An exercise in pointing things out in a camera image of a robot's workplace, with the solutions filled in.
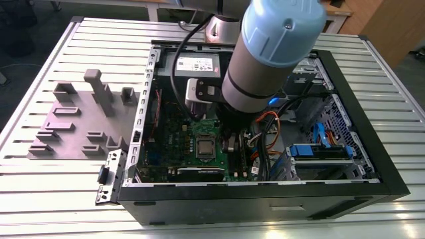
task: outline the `blue led light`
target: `blue led light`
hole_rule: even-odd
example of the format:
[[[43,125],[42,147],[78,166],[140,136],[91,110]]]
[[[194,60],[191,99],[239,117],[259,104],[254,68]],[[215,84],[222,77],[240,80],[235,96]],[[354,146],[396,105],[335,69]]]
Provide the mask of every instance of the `blue led light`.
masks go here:
[[[279,97],[272,98],[272,100],[268,102],[268,104],[271,105],[271,104],[276,103],[278,100],[279,100]]]

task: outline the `aluminum slotted table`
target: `aluminum slotted table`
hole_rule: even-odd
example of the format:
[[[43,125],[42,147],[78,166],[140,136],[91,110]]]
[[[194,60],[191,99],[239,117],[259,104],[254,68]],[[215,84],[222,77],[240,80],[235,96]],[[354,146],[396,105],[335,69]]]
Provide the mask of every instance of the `aluminum slotted table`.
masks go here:
[[[323,34],[330,50],[411,190],[336,220],[143,227],[122,206],[95,206],[104,161],[26,158],[58,82],[90,90],[101,69],[112,91],[144,89],[152,39],[183,40],[178,24],[74,18],[0,135],[0,235],[126,238],[420,238],[425,234],[425,114],[370,41]],[[192,41],[203,42],[204,33]]]

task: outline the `green circuit board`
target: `green circuit board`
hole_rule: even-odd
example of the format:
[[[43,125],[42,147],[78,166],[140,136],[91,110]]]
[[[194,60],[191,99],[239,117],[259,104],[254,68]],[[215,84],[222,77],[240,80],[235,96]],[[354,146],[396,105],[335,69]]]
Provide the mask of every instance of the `green circuit board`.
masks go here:
[[[200,148],[211,158],[200,159]],[[139,170],[146,181],[167,182],[174,168],[202,167],[220,168],[226,172],[226,181],[248,181],[246,177],[235,177],[228,171],[228,156],[222,152],[219,144],[219,120],[204,119],[194,122],[183,119],[167,119],[160,142],[146,144],[146,152],[139,160]]]

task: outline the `light blue robot joint cap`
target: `light blue robot joint cap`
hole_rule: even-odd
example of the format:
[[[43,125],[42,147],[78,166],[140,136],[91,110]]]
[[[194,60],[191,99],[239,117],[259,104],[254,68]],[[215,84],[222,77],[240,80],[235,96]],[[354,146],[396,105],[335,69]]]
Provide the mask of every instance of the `light blue robot joint cap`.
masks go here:
[[[268,66],[294,66],[314,49],[326,22],[318,0],[252,0],[242,28],[247,49]]]

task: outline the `power supply label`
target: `power supply label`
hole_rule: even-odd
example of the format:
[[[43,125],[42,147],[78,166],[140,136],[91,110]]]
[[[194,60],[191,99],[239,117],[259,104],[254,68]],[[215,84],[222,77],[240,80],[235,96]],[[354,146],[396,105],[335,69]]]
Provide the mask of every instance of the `power supply label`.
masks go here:
[[[211,58],[180,57],[178,71],[214,71],[214,60]]]

